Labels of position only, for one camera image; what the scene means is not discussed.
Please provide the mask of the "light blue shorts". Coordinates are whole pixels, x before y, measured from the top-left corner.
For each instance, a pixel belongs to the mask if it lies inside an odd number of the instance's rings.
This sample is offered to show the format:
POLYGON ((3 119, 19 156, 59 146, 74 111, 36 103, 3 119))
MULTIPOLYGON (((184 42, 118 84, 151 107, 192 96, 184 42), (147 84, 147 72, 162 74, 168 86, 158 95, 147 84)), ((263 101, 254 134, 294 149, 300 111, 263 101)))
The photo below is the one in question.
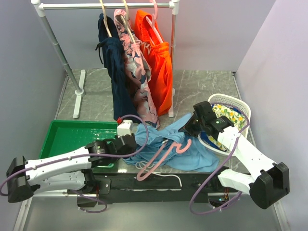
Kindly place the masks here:
POLYGON ((176 152, 176 148, 173 148, 161 165, 168 165, 181 171, 213 172, 218 166, 219 158, 207 150, 197 138, 179 132, 179 129, 188 122, 191 116, 191 113, 187 113, 162 130, 148 127, 149 138, 147 145, 141 152, 125 158, 124 161, 129 165, 135 165, 141 161, 149 162, 162 146, 163 141, 167 141, 166 146, 152 162, 157 164, 171 147, 172 143, 179 143, 181 148, 183 148, 188 144, 188 140, 191 139, 192 143, 188 150, 179 154, 176 152))

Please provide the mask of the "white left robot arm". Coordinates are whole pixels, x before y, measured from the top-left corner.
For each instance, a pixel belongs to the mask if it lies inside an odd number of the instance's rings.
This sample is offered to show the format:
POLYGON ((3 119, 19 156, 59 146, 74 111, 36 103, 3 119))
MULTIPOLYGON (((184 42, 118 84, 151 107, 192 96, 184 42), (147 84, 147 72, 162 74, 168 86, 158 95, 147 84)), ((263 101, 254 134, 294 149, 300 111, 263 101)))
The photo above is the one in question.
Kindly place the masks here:
POLYGON ((7 193, 9 203, 22 202, 33 195, 68 189, 91 193, 96 187, 92 169, 108 166, 136 151, 134 134, 96 140, 74 151, 57 156, 26 160, 16 157, 7 169, 7 193))

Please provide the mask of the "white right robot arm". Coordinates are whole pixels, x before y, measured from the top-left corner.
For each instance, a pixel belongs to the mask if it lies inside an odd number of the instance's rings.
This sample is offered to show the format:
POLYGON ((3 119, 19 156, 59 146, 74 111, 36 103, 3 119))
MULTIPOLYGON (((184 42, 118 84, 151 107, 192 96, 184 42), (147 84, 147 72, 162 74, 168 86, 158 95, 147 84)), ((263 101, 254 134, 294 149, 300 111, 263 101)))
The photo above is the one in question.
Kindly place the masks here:
POLYGON ((193 137, 197 137, 201 132, 212 136, 230 150, 227 159, 237 157, 249 171, 249 174, 243 174, 218 167, 206 178, 193 197, 196 197, 210 180, 213 190, 221 192, 225 188, 233 188, 238 194, 250 195, 254 203, 262 209, 267 209, 289 194, 289 168, 285 163, 276 163, 265 156, 228 118, 217 117, 210 102, 197 103, 193 108, 192 117, 180 130, 193 137))

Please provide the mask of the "lemon print shorts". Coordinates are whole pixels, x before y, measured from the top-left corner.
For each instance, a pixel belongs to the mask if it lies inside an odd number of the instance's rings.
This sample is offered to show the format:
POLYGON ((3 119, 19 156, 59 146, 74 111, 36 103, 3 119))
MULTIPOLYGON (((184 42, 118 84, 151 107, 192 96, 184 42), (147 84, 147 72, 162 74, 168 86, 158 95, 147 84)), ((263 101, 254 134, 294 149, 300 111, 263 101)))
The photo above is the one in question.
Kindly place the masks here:
MULTIPOLYGON (((233 124, 237 127, 238 130, 241 130, 246 125, 245 117, 235 108, 231 108, 221 104, 214 104, 212 106, 212 110, 215 112, 217 117, 226 116, 226 118, 233 122, 233 124)), ((220 149, 224 152, 227 151, 227 148, 220 142, 215 140, 212 136, 207 135, 207 138, 209 142, 215 146, 215 148, 220 149)))

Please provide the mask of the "navy blue shorts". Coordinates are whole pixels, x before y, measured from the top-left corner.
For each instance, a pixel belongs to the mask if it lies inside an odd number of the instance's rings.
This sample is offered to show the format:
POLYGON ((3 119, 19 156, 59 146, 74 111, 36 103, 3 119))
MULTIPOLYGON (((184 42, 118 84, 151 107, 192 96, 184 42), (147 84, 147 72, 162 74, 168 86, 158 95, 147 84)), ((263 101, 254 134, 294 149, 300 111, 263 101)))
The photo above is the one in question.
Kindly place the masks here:
POLYGON ((124 48, 119 39, 113 19, 107 16, 107 22, 112 37, 109 38, 103 23, 104 15, 101 13, 98 20, 98 39, 95 50, 98 51, 99 59, 107 69, 111 79, 113 96, 113 118, 118 120, 124 115, 137 116, 137 110, 130 98, 127 89, 127 80, 124 63, 124 48))

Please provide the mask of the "pink floral shorts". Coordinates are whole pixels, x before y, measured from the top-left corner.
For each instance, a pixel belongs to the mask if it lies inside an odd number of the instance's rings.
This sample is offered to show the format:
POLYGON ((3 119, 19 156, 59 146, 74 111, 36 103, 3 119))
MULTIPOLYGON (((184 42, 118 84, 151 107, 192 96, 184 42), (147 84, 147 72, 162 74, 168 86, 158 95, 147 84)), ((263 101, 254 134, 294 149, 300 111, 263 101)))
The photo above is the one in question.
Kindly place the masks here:
POLYGON ((141 119, 154 128, 159 128, 157 109, 148 83, 152 69, 141 51, 141 41, 135 36, 123 9, 114 11, 114 24, 124 48, 125 73, 130 98, 141 119))

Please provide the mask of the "orange shorts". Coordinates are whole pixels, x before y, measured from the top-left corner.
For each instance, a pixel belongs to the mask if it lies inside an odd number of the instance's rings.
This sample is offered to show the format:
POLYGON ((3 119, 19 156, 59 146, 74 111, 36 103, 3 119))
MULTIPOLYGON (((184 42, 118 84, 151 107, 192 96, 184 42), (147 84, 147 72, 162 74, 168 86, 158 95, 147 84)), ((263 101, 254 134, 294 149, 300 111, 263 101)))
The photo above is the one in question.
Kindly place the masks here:
POLYGON ((157 22, 150 25, 152 16, 139 9, 134 21, 134 33, 142 42, 141 50, 152 69, 148 83, 154 105, 159 116, 168 113, 172 106, 173 70, 169 52, 169 43, 165 42, 159 32, 157 22))

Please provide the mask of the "pink hanger with orange shorts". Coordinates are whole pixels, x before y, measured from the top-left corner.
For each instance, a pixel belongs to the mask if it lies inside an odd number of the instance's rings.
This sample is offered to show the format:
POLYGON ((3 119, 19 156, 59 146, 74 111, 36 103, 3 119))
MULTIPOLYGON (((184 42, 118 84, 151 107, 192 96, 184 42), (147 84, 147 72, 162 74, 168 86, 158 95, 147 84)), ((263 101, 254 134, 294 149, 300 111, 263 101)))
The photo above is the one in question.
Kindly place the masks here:
POLYGON ((158 5, 157 5, 155 0, 149 0, 149 2, 152 3, 153 6, 154 6, 154 13, 152 14, 151 19, 149 19, 149 17, 147 16, 146 21, 151 26, 151 28, 152 28, 154 34, 156 35, 159 43, 164 43, 162 37, 160 36, 160 33, 158 32, 157 28, 155 27, 155 23, 156 23, 157 16, 158 16, 158 5))

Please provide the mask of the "wooden hanger left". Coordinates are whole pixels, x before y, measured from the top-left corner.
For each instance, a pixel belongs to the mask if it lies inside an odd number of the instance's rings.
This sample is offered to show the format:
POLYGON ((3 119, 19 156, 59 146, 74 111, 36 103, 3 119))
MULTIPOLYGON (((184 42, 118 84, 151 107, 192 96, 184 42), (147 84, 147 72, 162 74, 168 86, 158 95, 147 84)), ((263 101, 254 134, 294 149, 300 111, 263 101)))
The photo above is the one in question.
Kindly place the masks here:
POLYGON ((107 15, 106 15, 106 10, 105 10, 105 8, 104 8, 104 3, 103 3, 102 0, 99 0, 99 2, 100 2, 100 5, 101 5, 101 8, 102 8, 102 11, 103 11, 103 15, 104 15, 103 23, 104 23, 105 29, 106 29, 106 32, 107 32, 108 37, 111 38, 111 37, 112 37, 112 34, 111 34, 111 32, 110 32, 110 30, 109 30, 109 27, 108 27, 107 15))

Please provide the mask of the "white plastic laundry basket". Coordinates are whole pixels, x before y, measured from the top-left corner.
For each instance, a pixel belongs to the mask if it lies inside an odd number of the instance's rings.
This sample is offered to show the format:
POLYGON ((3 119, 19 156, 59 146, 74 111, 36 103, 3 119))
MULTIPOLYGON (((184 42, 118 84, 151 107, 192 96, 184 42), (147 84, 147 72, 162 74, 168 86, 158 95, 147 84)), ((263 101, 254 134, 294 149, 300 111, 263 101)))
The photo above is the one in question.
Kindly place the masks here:
MULTIPOLYGON (((229 106, 231 108, 235 108, 236 110, 244 113, 248 117, 248 120, 250 121, 250 118, 251 118, 250 107, 248 106, 247 103, 245 103, 244 101, 240 99, 237 99, 232 96, 225 95, 225 94, 221 94, 221 93, 216 93, 216 94, 211 95, 208 98, 208 101, 211 104, 222 103, 223 105, 229 106)), ((212 146, 213 143, 210 141, 206 141, 205 138, 202 138, 201 134, 198 136, 198 140, 207 150, 213 152, 214 154, 228 156, 230 153, 230 150, 226 150, 224 152, 217 147, 213 147, 212 146)))

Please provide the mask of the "green plastic tray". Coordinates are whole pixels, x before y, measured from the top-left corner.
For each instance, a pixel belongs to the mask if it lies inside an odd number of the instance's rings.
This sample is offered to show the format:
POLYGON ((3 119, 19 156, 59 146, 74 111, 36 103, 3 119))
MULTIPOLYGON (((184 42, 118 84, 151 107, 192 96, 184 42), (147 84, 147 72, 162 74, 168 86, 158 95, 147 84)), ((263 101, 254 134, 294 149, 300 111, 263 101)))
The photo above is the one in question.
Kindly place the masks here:
POLYGON ((40 159, 68 153, 96 140, 114 138, 116 122, 66 121, 51 122, 40 159))

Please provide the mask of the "white metal clothes rack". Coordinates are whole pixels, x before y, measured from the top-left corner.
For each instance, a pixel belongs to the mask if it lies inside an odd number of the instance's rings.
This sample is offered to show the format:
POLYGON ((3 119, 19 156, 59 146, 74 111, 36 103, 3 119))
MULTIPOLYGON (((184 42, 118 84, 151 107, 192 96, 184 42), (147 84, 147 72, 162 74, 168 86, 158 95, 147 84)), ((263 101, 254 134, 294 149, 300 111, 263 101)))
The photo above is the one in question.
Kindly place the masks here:
POLYGON ((89 55, 90 45, 84 40, 86 36, 83 31, 80 30, 79 37, 81 41, 77 41, 77 35, 73 35, 73 41, 70 48, 76 48, 76 52, 70 52, 69 57, 65 56, 61 45, 56 38, 56 35, 48 21, 45 11, 46 10, 97 10, 102 9, 103 13, 106 13, 106 9, 146 9, 153 8, 158 11, 159 8, 170 8, 172 10, 172 31, 171 31, 171 51, 170 57, 173 59, 174 47, 175 47, 175 29, 176 29, 176 15, 179 13, 179 1, 170 0, 169 2, 156 3, 152 0, 149 3, 127 3, 122 1, 121 3, 42 3, 39 0, 32 0, 35 11, 37 12, 43 27, 45 28, 48 37, 51 39, 56 53, 60 57, 62 65, 64 66, 69 78, 71 79, 73 86, 75 87, 76 101, 74 106, 73 118, 80 117, 80 110, 82 106, 82 97, 85 94, 84 86, 86 79, 86 70, 90 69, 90 58, 89 55))

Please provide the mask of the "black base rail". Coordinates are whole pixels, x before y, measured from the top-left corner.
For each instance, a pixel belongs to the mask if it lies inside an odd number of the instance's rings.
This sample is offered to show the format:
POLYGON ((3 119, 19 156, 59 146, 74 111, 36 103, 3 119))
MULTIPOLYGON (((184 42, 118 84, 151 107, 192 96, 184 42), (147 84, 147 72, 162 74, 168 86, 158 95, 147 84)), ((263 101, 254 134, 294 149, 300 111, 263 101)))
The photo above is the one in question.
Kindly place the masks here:
POLYGON ((78 190, 93 194, 107 204, 139 202, 186 202, 201 186, 208 173, 178 173, 162 177, 151 174, 143 181, 136 173, 87 173, 86 185, 78 190))

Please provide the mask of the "aluminium frame rail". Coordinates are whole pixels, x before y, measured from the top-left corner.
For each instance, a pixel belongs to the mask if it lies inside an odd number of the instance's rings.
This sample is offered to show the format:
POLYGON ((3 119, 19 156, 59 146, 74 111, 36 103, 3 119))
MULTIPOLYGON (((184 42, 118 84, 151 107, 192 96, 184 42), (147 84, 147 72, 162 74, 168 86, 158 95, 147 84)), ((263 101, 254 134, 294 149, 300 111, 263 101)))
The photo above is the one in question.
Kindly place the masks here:
POLYGON ((257 207, 244 194, 230 208, 214 211, 202 194, 189 210, 193 190, 111 190, 95 205, 95 195, 79 197, 67 190, 47 191, 23 201, 16 231, 288 231, 281 203, 268 209, 257 207))

